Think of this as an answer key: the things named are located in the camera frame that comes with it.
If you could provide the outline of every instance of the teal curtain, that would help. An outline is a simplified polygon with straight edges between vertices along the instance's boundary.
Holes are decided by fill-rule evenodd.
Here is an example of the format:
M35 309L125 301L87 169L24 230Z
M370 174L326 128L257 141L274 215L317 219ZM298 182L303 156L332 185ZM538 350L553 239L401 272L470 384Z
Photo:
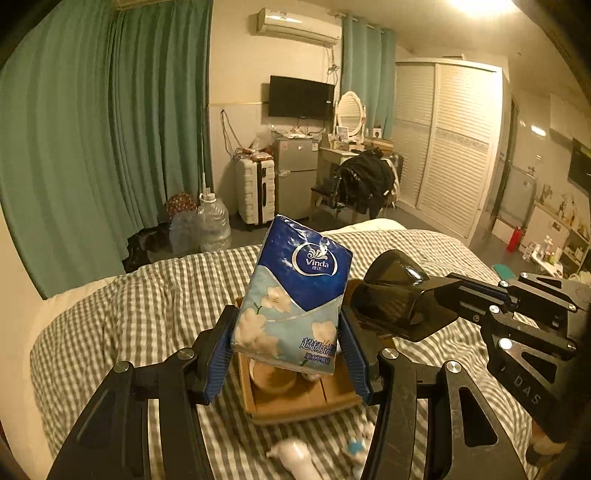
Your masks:
M0 202L44 297L123 273L127 238L210 182L210 0L64 0L0 72Z
M390 138L394 120L394 73L396 33L369 28L363 18L343 17L343 74L341 95L354 91L366 106L366 128L382 127L383 137Z

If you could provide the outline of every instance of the green mat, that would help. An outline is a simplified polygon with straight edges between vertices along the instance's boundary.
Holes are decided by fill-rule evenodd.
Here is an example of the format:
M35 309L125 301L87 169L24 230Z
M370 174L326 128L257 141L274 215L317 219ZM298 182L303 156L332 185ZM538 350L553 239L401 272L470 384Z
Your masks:
M517 278L513 271L502 263L494 264L492 269L500 276L501 280L513 280L514 278Z

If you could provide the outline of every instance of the vinda tissue package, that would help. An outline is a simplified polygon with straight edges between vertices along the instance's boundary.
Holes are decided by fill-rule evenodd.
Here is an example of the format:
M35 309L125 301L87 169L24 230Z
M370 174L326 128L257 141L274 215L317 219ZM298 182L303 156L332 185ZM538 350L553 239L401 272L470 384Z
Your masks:
M277 367L332 374L351 258L330 238L277 215L242 301L234 350Z

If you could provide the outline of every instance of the white louvered wardrobe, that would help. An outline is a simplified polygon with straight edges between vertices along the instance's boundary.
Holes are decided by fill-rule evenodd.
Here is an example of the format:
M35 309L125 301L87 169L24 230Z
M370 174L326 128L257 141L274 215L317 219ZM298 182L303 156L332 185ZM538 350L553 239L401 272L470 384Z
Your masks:
M404 156L397 205L468 245L497 157L502 69L449 59L396 65L391 138Z

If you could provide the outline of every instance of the gray refrigerator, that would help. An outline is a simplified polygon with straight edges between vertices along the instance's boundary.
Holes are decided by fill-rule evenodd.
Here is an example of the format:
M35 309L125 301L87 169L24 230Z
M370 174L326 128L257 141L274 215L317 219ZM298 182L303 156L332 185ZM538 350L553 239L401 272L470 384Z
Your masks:
M275 143L275 202L277 213L293 220L310 214L310 189L316 185L318 142L311 138L282 138Z

